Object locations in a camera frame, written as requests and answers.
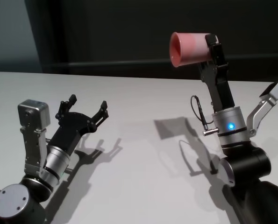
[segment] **white tabletop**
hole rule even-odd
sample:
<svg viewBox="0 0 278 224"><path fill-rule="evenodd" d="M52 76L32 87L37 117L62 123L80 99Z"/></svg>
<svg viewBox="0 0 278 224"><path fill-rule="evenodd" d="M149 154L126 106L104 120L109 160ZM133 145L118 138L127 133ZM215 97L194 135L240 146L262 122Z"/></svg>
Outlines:
<svg viewBox="0 0 278 224"><path fill-rule="evenodd" d="M247 118L268 83L229 85ZM71 183L63 176L47 208L53 224L238 224L222 183L208 170L207 151L215 164L223 157L218 138L202 136L189 105L197 95L211 121L210 96L200 80L0 73L0 189L24 175L17 105L28 98L46 102L51 138L59 103L71 94L78 98L71 111L91 117L106 100L109 118L77 146L86 154L103 153L95 160L92 154L84 157ZM271 159L272 172L262 179L278 185L278 104L252 140ZM77 162L72 154L69 168Z"/></svg>

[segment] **blue led light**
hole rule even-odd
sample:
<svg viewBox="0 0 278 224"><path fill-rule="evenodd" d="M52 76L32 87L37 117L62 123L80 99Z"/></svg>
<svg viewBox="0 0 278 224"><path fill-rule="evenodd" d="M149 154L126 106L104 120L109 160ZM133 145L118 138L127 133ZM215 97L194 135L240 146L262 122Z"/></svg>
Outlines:
<svg viewBox="0 0 278 224"><path fill-rule="evenodd" d="M228 124L228 129L229 130L234 130L235 129L235 124L234 123L229 123Z"/></svg>

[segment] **pink plastic cup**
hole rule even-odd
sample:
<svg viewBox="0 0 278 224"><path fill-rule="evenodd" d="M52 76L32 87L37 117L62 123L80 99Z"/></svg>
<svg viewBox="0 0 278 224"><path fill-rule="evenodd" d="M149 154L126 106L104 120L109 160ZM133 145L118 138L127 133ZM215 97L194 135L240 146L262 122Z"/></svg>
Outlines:
<svg viewBox="0 0 278 224"><path fill-rule="evenodd" d="M170 39L170 59L174 67L211 59L205 35L174 32Z"/></svg>

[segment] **silver bracket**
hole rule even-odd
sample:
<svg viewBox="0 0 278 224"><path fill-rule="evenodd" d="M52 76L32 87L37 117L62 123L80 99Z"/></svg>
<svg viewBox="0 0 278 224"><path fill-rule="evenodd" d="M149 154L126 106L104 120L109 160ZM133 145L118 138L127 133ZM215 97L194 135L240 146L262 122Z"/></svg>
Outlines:
<svg viewBox="0 0 278 224"><path fill-rule="evenodd" d="M268 88L260 95L260 98L261 101L247 118L247 129L250 137L254 137L257 134L261 120L271 108L277 104L278 82L272 83L268 86Z"/></svg>
<svg viewBox="0 0 278 224"><path fill-rule="evenodd" d="M41 177L47 157L45 128L50 124L49 106L27 99L18 105L18 114L26 148L25 173Z"/></svg>

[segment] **circular joint cap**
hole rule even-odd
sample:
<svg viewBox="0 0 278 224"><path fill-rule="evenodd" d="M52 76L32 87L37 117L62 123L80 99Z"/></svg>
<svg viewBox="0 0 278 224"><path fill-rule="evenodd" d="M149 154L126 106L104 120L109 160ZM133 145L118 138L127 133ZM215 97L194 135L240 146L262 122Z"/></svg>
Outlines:
<svg viewBox="0 0 278 224"><path fill-rule="evenodd" d="M17 216L29 202L29 191L22 184L12 184L0 191L0 218Z"/></svg>
<svg viewBox="0 0 278 224"><path fill-rule="evenodd" d="M230 187L235 186L235 177L231 165L227 160L221 159L218 167L218 178Z"/></svg>

